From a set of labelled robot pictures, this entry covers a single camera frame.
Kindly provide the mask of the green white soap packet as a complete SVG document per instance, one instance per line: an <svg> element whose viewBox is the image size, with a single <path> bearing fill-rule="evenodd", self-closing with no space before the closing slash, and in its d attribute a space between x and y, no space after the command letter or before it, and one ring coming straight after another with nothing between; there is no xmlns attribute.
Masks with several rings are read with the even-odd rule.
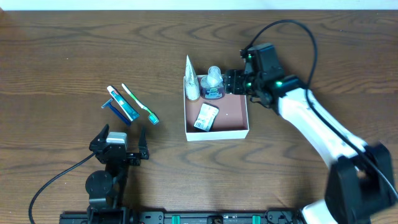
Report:
<svg viewBox="0 0 398 224"><path fill-rule="evenodd" d="M193 127L209 132L218 113L217 107L203 103Z"/></svg>

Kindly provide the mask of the white floral lotion tube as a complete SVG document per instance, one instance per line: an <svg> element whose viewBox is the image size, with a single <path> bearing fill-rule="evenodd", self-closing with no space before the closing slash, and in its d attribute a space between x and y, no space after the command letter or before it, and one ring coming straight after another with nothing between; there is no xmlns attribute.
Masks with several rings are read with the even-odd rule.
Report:
<svg viewBox="0 0 398 224"><path fill-rule="evenodd" d="M185 95L191 101L195 101L200 97L198 77L188 55L185 66Z"/></svg>

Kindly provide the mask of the small toothpaste tube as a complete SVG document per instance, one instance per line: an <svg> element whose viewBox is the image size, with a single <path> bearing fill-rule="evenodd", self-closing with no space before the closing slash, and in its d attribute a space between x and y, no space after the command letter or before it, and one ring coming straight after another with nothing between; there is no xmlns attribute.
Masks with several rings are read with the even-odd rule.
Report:
<svg viewBox="0 0 398 224"><path fill-rule="evenodd" d="M139 113L126 101L126 99L115 87L110 85L107 87L107 90L130 121L134 121L139 117Z"/></svg>

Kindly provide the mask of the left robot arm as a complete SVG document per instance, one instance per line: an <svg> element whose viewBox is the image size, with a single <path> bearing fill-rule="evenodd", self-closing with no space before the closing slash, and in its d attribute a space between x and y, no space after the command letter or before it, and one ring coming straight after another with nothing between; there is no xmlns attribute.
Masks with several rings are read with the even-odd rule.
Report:
<svg viewBox="0 0 398 224"><path fill-rule="evenodd" d="M93 172L86 180L89 207L85 223L138 222L137 213L123 206L123 197L129 168L149 159L144 128L141 129L138 149L138 152L127 152L127 134L110 132L108 125L90 142L89 150L105 165L105 169Z"/></svg>

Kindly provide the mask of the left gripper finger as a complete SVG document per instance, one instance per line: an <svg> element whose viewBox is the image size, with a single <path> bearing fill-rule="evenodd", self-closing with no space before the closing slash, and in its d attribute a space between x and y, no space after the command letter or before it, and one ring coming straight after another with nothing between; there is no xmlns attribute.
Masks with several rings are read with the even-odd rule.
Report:
<svg viewBox="0 0 398 224"><path fill-rule="evenodd" d="M99 132L99 134L94 138L95 144L102 144L106 142L106 138L109 134L109 124L105 124L103 129Z"/></svg>
<svg viewBox="0 0 398 224"><path fill-rule="evenodd" d="M138 148L139 148L140 158L143 159L143 160L148 160L149 159L149 150L148 150L148 147L147 147L146 129L145 129L145 127L143 127L141 129L141 135L139 137Z"/></svg>

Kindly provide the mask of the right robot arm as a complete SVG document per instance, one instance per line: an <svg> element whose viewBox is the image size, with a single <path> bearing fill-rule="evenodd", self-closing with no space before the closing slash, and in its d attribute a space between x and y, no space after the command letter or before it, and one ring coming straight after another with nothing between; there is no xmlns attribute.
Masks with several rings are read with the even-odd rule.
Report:
<svg viewBox="0 0 398 224"><path fill-rule="evenodd" d="M295 126L329 168L325 196L303 207L299 223L369 223L397 203L391 154L342 126L295 75L287 76L266 43L240 51L245 68L228 70L225 92L247 95Z"/></svg>

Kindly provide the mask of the clear blue sanitizer bottle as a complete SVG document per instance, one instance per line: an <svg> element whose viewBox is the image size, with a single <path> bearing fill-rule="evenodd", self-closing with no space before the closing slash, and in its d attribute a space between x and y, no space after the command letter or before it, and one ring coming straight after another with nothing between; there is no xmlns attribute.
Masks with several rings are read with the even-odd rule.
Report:
<svg viewBox="0 0 398 224"><path fill-rule="evenodd" d="M224 85L221 70L217 66L208 69L208 74L201 78L201 97L206 100L218 100L224 97Z"/></svg>

